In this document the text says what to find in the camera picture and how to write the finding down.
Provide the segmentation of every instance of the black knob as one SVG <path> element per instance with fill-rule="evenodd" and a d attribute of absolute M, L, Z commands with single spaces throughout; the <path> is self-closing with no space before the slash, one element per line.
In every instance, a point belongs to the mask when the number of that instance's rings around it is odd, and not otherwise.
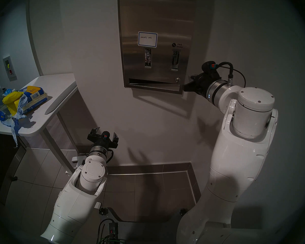
<path fill-rule="evenodd" d="M 109 211 L 108 211 L 107 208 L 101 208 L 101 209 L 98 211 L 98 213 L 99 213 L 100 215 L 106 215 L 108 212 L 109 212 Z"/>
<path fill-rule="evenodd" d="M 179 211 L 179 213 L 181 214 L 181 216 L 183 216 L 184 214 L 187 213 L 186 209 L 182 208 L 181 211 Z"/>

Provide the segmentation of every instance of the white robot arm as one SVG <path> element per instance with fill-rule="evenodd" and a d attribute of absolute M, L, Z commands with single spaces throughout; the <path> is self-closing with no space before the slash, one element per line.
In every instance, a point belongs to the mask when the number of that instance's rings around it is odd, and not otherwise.
<path fill-rule="evenodd" d="M 261 171 L 278 112 L 269 92 L 232 86 L 232 75 L 228 82 L 219 79 L 216 69 L 223 64 L 232 68 L 228 62 L 204 63 L 204 73 L 184 86 L 184 91 L 194 91 L 221 112 L 225 110 L 225 116 L 211 157 L 209 180 L 198 203 L 182 217 L 177 244 L 258 243 L 264 237 L 261 230 L 231 229 L 230 223 L 236 202 Z"/>
<path fill-rule="evenodd" d="M 98 129 L 93 129 L 88 135 L 88 139 L 94 144 L 85 162 L 78 166 L 59 193 L 51 221 L 41 235 L 48 240 L 60 244 L 71 243 L 88 219 L 104 188 L 107 180 L 106 163 L 112 158 L 111 156 L 106 160 L 107 152 L 118 146 L 119 138 L 114 133 L 111 141 L 109 132 L 104 131 L 99 135 L 96 133 Z"/>
<path fill-rule="evenodd" d="M 230 66 L 228 82 L 217 73 L 225 64 Z M 261 230 L 232 229 L 230 223 L 236 202 L 255 181 L 268 154 L 278 119 L 274 97 L 259 88 L 234 86 L 231 63 L 209 61 L 202 70 L 183 90 L 202 95 L 225 116 L 206 170 L 209 180 L 198 203 L 182 217 L 177 244 L 262 242 Z M 88 135 L 94 144 L 85 163 L 58 196 L 51 222 L 41 235 L 48 240 L 71 243 L 103 190 L 106 155 L 117 147 L 118 138 L 114 134 L 111 141 L 108 132 L 96 132 Z"/>

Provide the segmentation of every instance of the green cable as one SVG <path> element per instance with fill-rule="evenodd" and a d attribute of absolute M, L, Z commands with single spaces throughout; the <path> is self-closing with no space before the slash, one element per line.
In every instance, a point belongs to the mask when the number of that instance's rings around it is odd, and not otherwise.
<path fill-rule="evenodd" d="M 99 244 L 101 244 L 102 240 L 103 240 L 104 242 L 107 240 L 107 241 L 114 241 L 114 242 L 119 242 L 119 243 L 123 243 L 123 244 L 124 244 L 124 242 L 122 242 L 122 241 L 119 241 L 119 240 L 111 240 L 111 239 L 109 240 L 108 238 L 102 238 L 102 239 L 100 240 Z"/>

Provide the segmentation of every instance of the label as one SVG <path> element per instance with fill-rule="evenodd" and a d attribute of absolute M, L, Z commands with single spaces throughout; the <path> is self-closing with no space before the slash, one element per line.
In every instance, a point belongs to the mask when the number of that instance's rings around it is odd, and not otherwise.
<path fill-rule="evenodd" d="M 40 90 L 39 87 L 34 87 L 34 86 L 27 86 L 27 92 L 30 92 L 30 93 L 35 93 L 35 92 L 38 92 Z"/>
<path fill-rule="evenodd" d="M 36 92 L 36 93 L 33 93 L 33 94 L 31 95 L 31 98 L 32 98 L 32 99 L 36 99 L 36 98 L 39 97 L 39 96 L 40 96 L 39 92 Z"/>
<path fill-rule="evenodd" d="M 157 47 L 157 33 L 153 32 L 138 32 L 138 45 L 147 47 Z"/>
<path fill-rule="evenodd" d="M 183 48 L 183 44 L 172 43 L 172 47 Z"/>

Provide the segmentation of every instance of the plastic bag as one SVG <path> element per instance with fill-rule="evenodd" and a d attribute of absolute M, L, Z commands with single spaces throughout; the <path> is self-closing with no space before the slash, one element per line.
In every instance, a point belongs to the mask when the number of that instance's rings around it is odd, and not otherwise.
<path fill-rule="evenodd" d="M 16 147 L 18 145 L 17 143 L 17 134 L 19 130 L 18 126 L 18 120 L 21 118 L 25 118 L 26 115 L 23 114 L 23 107 L 27 104 L 27 96 L 22 95 L 19 99 L 19 104 L 17 107 L 17 112 L 15 115 L 12 115 L 10 111 L 7 108 L 7 105 L 5 105 L 2 100 L 5 96 L 13 92 L 14 90 L 7 89 L 5 92 L 2 88 L 0 88 L 0 121 L 2 124 L 8 126 L 11 128 L 11 133 L 14 138 L 14 141 L 16 143 Z"/>

